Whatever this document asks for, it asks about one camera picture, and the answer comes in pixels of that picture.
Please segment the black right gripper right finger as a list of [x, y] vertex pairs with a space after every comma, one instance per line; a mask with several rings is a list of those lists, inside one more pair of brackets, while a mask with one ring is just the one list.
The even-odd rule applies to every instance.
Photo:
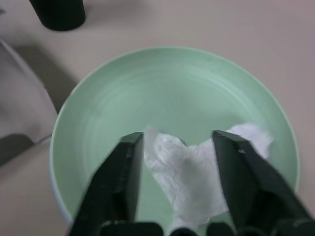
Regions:
[[235, 227], [214, 223], [212, 236], [315, 236], [315, 220], [248, 140], [219, 130], [212, 139]]

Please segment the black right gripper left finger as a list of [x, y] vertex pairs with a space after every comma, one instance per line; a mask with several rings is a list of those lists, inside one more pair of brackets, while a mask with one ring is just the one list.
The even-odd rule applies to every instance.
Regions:
[[69, 236], [98, 236], [106, 222], [135, 219], [143, 157], [143, 133], [123, 136], [95, 171]]

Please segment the black cylindrical cup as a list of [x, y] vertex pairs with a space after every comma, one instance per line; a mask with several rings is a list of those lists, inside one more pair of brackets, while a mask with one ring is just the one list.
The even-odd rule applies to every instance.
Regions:
[[54, 31], [80, 27], [86, 19], [83, 0], [30, 0], [40, 22]]

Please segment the crumpled white paper tissue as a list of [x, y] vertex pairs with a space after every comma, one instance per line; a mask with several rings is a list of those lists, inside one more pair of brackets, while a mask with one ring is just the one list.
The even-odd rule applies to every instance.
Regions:
[[148, 127], [144, 161], [173, 208], [170, 230], [196, 230], [228, 211], [212, 139], [186, 146], [179, 138]]

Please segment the light green round plate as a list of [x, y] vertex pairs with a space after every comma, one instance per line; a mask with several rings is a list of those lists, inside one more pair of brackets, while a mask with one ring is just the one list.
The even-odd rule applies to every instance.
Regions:
[[294, 132], [277, 100], [249, 72], [222, 57], [178, 47], [109, 61], [73, 89], [54, 127], [51, 180], [66, 221], [73, 222], [91, 177], [122, 136], [151, 127], [195, 146], [213, 130], [244, 123], [271, 136], [268, 161], [297, 189]]

